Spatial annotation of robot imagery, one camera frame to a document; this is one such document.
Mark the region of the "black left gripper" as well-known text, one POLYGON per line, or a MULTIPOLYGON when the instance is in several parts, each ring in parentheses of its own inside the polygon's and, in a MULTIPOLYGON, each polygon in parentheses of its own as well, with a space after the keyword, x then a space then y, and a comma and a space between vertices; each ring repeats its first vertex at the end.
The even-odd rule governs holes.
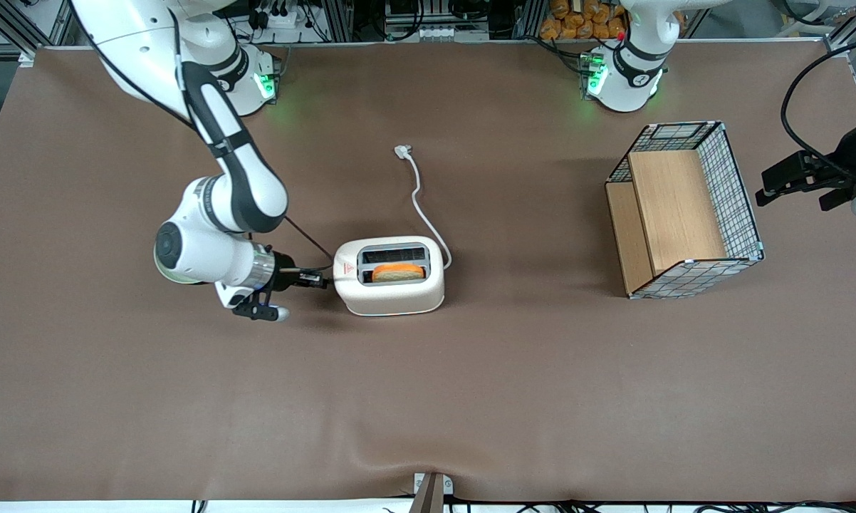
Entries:
POLYGON ((763 188, 756 192, 757 207, 766 207, 770 202, 796 192, 834 188, 824 195, 824 210, 830 211, 848 203, 850 209, 856 211, 856 128, 841 137, 828 158, 851 172, 852 178, 838 185, 838 179, 828 179, 822 160, 806 150, 797 150, 761 173, 763 188))

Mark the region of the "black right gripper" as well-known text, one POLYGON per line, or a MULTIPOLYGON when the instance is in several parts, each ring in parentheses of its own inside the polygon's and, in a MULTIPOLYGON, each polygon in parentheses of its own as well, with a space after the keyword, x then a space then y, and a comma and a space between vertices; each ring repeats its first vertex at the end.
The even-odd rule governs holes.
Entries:
POLYGON ((282 292, 298 281, 300 288, 327 289, 328 279, 325 279, 325 267, 301 267, 298 269, 295 261, 288 254, 271 251, 274 259, 274 270, 269 279, 268 289, 282 292))

